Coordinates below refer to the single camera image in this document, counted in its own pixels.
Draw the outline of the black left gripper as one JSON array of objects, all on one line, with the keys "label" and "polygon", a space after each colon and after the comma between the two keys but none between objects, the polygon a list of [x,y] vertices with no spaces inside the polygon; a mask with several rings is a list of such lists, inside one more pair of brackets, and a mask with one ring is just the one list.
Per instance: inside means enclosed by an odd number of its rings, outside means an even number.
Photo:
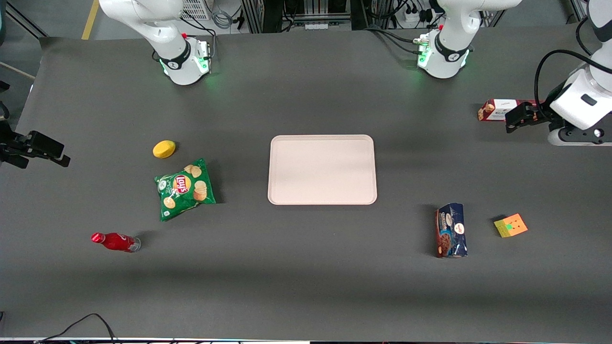
[{"label": "black left gripper", "polygon": [[516,129],[526,126],[535,126],[547,122],[553,122],[557,115],[548,103],[538,105],[523,102],[505,114],[505,130],[511,134]]}]

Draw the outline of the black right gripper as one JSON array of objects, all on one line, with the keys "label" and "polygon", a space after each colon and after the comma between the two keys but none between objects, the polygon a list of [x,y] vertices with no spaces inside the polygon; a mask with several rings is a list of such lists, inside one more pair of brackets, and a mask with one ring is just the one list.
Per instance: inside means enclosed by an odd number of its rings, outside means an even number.
[{"label": "black right gripper", "polygon": [[26,169],[28,157],[48,159],[68,167],[70,157],[63,154],[64,145],[58,141],[32,130],[28,135],[13,131],[8,122],[0,123],[0,160],[20,169]]}]

